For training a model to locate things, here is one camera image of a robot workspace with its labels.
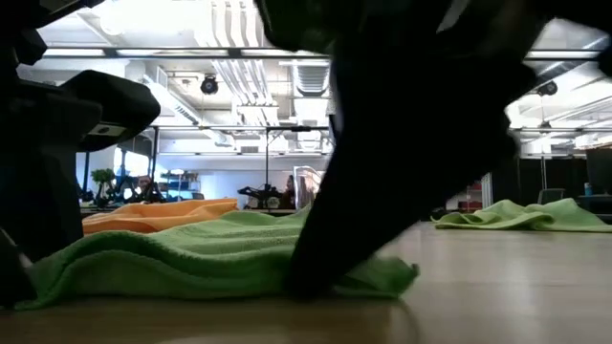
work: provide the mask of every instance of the ceiling duct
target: ceiling duct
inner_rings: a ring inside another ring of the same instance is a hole
[[[243,153],[243,154],[259,153],[259,146],[241,146],[240,153]]]
[[[294,85],[305,97],[322,97],[329,87],[329,66],[294,66]]]
[[[154,81],[148,75],[143,78],[143,83],[151,90],[153,96],[162,104],[170,109],[174,114],[187,118],[193,126],[207,125],[202,123],[198,111],[189,106],[186,101],[175,93],[171,93],[164,86]],[[227,135],[215,130],[203,130],[205,135],[214,140],[217,147],[234,147],[235,140],[231,135]]]
[[[604,50],[608,45],[608,41],[609,39],[607,35],[601,36],[598,39],[592,41],[591,43],[583,46],[582,49],[583,50],[596,50],[596,51]],[[584,61],[564,61],[564,62],[551,63],[550,65],[543,68],[542,71],[537,74],[537,81],[536,81],[536,84],[535,84],[536,86],[534,87],[534,90],[558,76],[564,75],[570,71],[575,70],[577,67],[585,63],[586,62]]]
[[[549,116],[546,118],[546,120],[550,122],[550,121],[562,121],[562,120],[576,119],[576,118],[584,117],[586,115],[590,115],[600,110],[606,109],[610,107],[610,104],[612,104],[612,96],[603,97],[595,101],[592,101],[588,104],[584,104],[580,107],[572,109],[570,111],[556,114],[553,116]]]
[[[227,4],[225,1],[214,1],[214,3],[216,6],[215,11],[212,8],[212,0],[202,1],[200,3],[201,6],[203,6],[202,13],[204,14],[205,20],[202,21],[202,26],[198,26],[194,30],[193,38],[201,47],[219,47],[219,41],[221,41],[222,46],[228,47],[230,43],[228,42],[226,33]],[[235,96],[235,100],[240,104],[249,103],[252,95],[246,92],[246,87],[248,87],[248,85],[240,83],[238,76],[236,76],[232,69],[231,61],[211,60],[210,62],[217,74],[220,75],[228,85],[231,93]]]

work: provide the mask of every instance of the white pipe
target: white pipe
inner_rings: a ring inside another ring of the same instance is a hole
[[[242,25],[241,18],[242,9],[240,7],[240,0],[231,0],[231,23],[230,23],[230,37],[236,47],[245,47],[245,42],[242,39]],[[251,61],[240,60],[240,65],[244,66],[252,80],[252,84],[247,83],[247,87],[250,89],[250,94],[257,94],[256,103],[265,104],[266,99],[263,91],[259,86],[259,82],[255,77],[255,72]]]
[[[255,110],[255,111],[256,111],[255,114],[257,115],[257,119],[261,123],[263,123],[263,125],[268,125],[268,119],[264,115],[263,110],[262,109],[258,109],[258,110]]]
[[[590,102],[588,104],[582,105],[577,109],[573,109],[570,111],[566,111],[564,113],[549,116],[546,118],[546,120],[547,121],[562,121],[562,120],[569,120],[572,118],[581,117],[581,116],[588,115],[593,112],[599,111],[601,109],[604,109],[610,106],[611,102],[612,102],[612,96],[604,97],[604,98],[595,100],[593,102]]]
[[[245,0],[246,6],[246,16],[247,16],[247,24],[246,24],[246,32],[247,32],[247,41],[249,42],[250,47],[259,47],[259,42],[257,41],[257,9],[253,5],[252,0]],[[273,98],[270,94],[270,90],[268,88],[268,79],[266,78],[266,70],[264,68],[264,63],[262,60],[251,61],[251,65],[253,69],[256,71],[256,76],[261,80],[261,89],[266,99],[266,102],[270,105],[273,104]]]
[[[212,2],[203,1],[203,5],[204,5],[204,10],[203,10],[204,22],[206,23],[205,24],[206,26],[202,28],[198,27],[198,29],[194,32],[193,36],[196,42],[198,42],[198,45],[200,45],[201,47],[213,47],[214,48],[214,47],[217,47],[218,45],[217,45],[217,40],[214,37],[214,30],[212,29],[212,18],[213,18]],[[249,100],[247,99],[245,95],[242,95],[240,93],[235,83],[230,78],[228,74],[229,68],[226,62],[224,61],[223,65],[218,60],[212,60],[210,62],[212,63],[212,67],[214,67],[215,71],[217,71],[217,74],[219,74],[223,78],[223,81],[225,81],[225,83],[228,85],[229,90],[231,91],[233,96],[237,98],[237,100],[241,104],[246,104]]]
[[[217,15],[215,16],[216,25],[215,25],[215,31],[214,31],[215,36],[217,40],[219,41],[219,43],[221,44],[221,47],[231,47],[231,44],[230,44],[230,41],[228,40],[228,35],[226,32],[226,14],[227,14],[226,2],[225,0],[221,0],[221,1],[217,0],[215,1],[215,3],[217,4],[217,11],[216,11]],[[249,103],[254,104],[255,97],[249,91],[249,85],[247,83],[245,75],[241,73],[240,71],[240,66],[238,65],[238,62],[236,60],[231,60],[229,62],[229,68],[233,72],[233,73],[230,72],[232,73],[232,76],[236,77],[236,80],[239,80],[238,87],[240,88],[242,93],[247,96]]]

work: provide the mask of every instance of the black chair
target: black chair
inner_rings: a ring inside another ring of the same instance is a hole
[[[560,201],[564,198],[565,189],[563,188],[550,188],[543,189],[539,191],[539,196],[537,196],[538,204],[548,204],[551,202]]]

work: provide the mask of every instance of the fluorescent light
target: fluorescent light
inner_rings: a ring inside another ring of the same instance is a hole
[[[278,109],[278,105],[237,105],[238,109]]]
[[[50,48],[44,53],[45,57],[71,57],[71,56],[105,56],[102,49],[70,49]]]
[[[280,61],[279,66],[282,67],[293,67],[293,66],[304,66],[304,67],[329,67],[329,60],[309,60],[309,61]]]
[[[167,125],[167,126],[159,126],[161,131],[176,131],[176,132],[182,132],[182,131],[199,131],[200,129],[196,126],[190,125],[190,126],[184,126],[184,125]]]
[[[229,56],[227,49],[117,49],[117,55],[124,57],[152,58],[152,57],[208,57]]]
[[[283,155],[278,155],[275,158],[320,158],[322,157],[321,153],[285,153]]]
[[[521,154],[521,157],[538,157],[538,158],[555,158],[555,157],[568,157],[568,156],[574,156],[576,158],[586,158],[586,154],[582,154],[582,153],[523,153]]]
[[[224,156],[236,156],[238,155],[237,152],[200,152],[200,153],[195,153],[196,155],[199,156],[219,156],[219,157],[224,157]]]
[[[263,48],[263,49],[241,49],[239,50],[240,54],[243,56],[265,56],[265,55],[273,55],[273,56],[287,56],[287,57],[293,57],[293,56],[320,56],[321,58],[325,58],[325,55],[322,54],[315,54],[315,53],[311,53],[311,52],[304,52],[304,51],[299,51],[299,52],[288,52],[288,51],[284,51],[284,50],[280,50],[280,49],[268,49],[268,48]]]
[[[197,4],[193,1],[130,0],[105,1],[92,11],[100,18],[100,25],[105,33],[119,34],[188,30],[199,19],[196,9]]]
[[[530,51],[525,56],[528,60],[594,60],[600,52],[594,51]]]
[[[580,128],[518,128],[511,129],[519,133],[611,133],[612,127],[580,127]]]
[[[194,153],[172,153],[172,152],[160,152],[157,155],[159,156],[192,156]]]
[[[256,125],[204,125],[202,128],[202,130],[266,131],[265,126]]]

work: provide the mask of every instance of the machine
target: machine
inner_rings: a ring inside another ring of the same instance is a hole
[[[83,236],[76,152],[130,140],[161,111],[146,86],[121,77],[84,71],[56,87],[17,76],[20,63],[33,65],[47,49],[37,28],[100,2],[55,2],[61,7],[50,9],[17,1],[3,28],[0,307],[35,297],[19,254],[36,262]]]
[[[253,197],[254,199],[256,199],[256,209],[269,209],[269,199],[279,200],[282,197],[282,194],[276,189],[276,187],[268,183],[264,184],[263,189],[256,189],[250,186],[243,187],[238,190],[238,194]]]

